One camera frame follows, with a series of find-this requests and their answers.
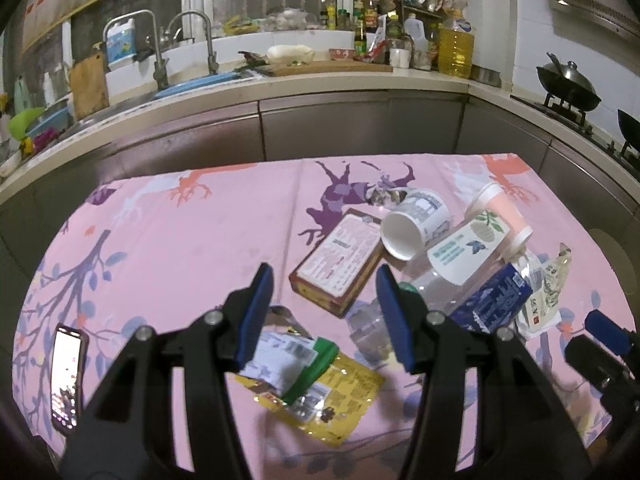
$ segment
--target blue tray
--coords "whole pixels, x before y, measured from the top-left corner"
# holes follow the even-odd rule
[[[59,134],[65,131],[71,124],[71,116],[69,115],[68,107],[62,108],[47,117],[38,126],[27,132],[27,136],[31,139],[35,139],[39,134],[43,133],[47,128],[53,128]]]
[[[240,74],[236,72],[226,72],[223,74],[208,75],[206,77],[200,77],[198,79],[193,79],[185,83],[180,83],[180,84],[171,86],[165,90],[161,90],[156,94],[156,99],[159,99],[161,97],[168,97],[170,95],[176,95],[181,92],[187,92],[189,90],[195,90],[196,88],[201,88],[203,86],[215,85],[218,83],[224,83],[226,81],[232,81],[233,79],[238,79],[239,77],[240,77]]]

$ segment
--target orange deer print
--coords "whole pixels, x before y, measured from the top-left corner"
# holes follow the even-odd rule
[[[506,155],[483,155],[488,170],[491,172],[491,178],[502,186],[505,193],[513,199],[522,200],[525,204],[530,205],[531,199],[538,202],[539,197],[523,188],[516,186],[508,180],[509,175],[524,174],[531,171],[531,168],[517,155],[509,153]]]
[[[205,184],[201,184],[200,177],[209,173],[224,173],[226,171],[239,171],[246,170],[247,168],[254,167],[255,164],[237,164],[236,166],[223,166],[222,168],[206,168],[204,170],[190,171],[187,176],[180,177],[178,186],[173,188],[169,193],[169,199],[173,200],[178,197],[178,206],[183,202],[188,202],[193,198],[196,190],[199,188],[202,190],[201,200],[204,200],[212,195],[211,190]]]

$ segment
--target chopping board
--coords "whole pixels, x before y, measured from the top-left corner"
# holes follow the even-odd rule
[[[287,75],[321,74],[329,72],[393,72],[387,65],[364,63],[353,59],[334,59],[329,61],[312,61],[304,65],[265,65],[254,69],[263,75],[283,77]]]
[[[104,54],[99,52],[73,65],[69,71],[69,86],[74,96],[77,121],[107,108],[109,93],[104,74]]]

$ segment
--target gas stove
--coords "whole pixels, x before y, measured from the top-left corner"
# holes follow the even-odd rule
[[[519,103],[523,103],[535,110],[545,114],[567,128],[573,130],[577,134],[583,136],[589,142],[600,148],[613,158],[620,166],[625,168],[638,182],[640,182],[640,158],[631,153],[628,144],[625,144],[622,150],[616,148],[615,142],[612,140],[607,142],[605,139],[593,133],[593,126],[586,120],[586,113],[582,110],[572,109],[566,106],[563,101],[556,102],[556,98],[548,94],[544,103],[532,101],[515,95],[511,99]]]

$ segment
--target pink tablecloth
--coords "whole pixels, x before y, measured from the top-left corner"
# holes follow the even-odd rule
[[[273,266],[273,302],[288,306],[316,335],[356,349],[345,321],[291,290],[287,275],[350,206],[365,204],[373,184],[428,187],[446,199],[456,220],[490,180],[500,183],[534,228],[529,248],[555,257],[559,244],[574,259],[561,294],[562,323],[528,343],[552,378],[586,444],[606,426],[598,395],[563,359],[568,340],[583,331],[586,314],[600,308],[634,328],[618,280],[599,248],[539,177],[517,156],[393,155],[294,160],[215,168],[113,182],[92,194],[47,251],[31,283],[14,345],[14,398],[34,434],[58,453],[64,440],[49,413],[52,333],[61,321],[90,336],[84,400],[141,323],[165,332],[185,327],[247,286],[261,262]],[[359,301],[375,297],[373,280]],[[404,460],[420,386],[397,363],[380,397],[349,441],[334,450],[284,426],[235,381],[229,389],[254,478],[313,474],[315,478],[395,478]],[[467,409],[460,466],[470,461],[475,435],[476,388],[466,387]],[[184,407],[175,399],[177,452],[190,467]]]

